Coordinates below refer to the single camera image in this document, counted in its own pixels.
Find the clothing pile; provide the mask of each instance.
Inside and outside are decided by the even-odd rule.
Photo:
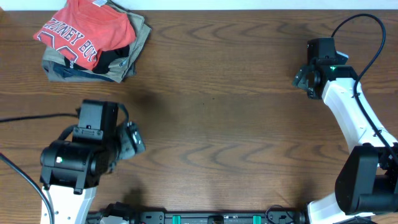
[[[144,17],[111,1],[67,0],[34,39],[47,45],[42,67],[50,81],[120,83],[136,74],[150,31]]]

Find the white backdrop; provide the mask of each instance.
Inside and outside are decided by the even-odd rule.
[[[66,0],[0,0],[4,10],[59,10]],[[132,10],[398,9],[398,0],[114,0]]]

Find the green tape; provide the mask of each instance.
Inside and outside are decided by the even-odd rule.
[[[261,224],[261,216],[253,215],[253,224]]]
[[[181,224],[181,216],[173,215],[173,224]]]

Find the white tag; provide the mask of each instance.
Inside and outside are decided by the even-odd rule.
[[[105,5],[106,2],[107,2],[107,0],[95,0],[95,1],[93,1],[93,4],[98,7],[101,7],[101,6]]]

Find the wooden table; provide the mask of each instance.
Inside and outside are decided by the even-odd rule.
[[[384,21],[387,40],[361,82],[398,136],[398,14],[370,12]],[[322,101],[291,83],[307,61],[307,41],[359,11],[140,11],[153,31],[137,76],[122,84],[48,82],[40,67],[45,46],[32,34],[53,13],[0,15],[0,117],[72,113],[87,98],[127,106],[147,151],[101,178],[92,210],[117,201],[170,211],[265,210],[333,191],[348,157],[345,139]],[[379,26],[359,18],[337,33],[336,48],[359,73],[380,40]],[[1,152],[39,181],[41,151],[74,123],[2,124]],[[3,163],[0,181],[0,223],[39,223],[32,187]],[[375,220],[398,223],[398,216]]]

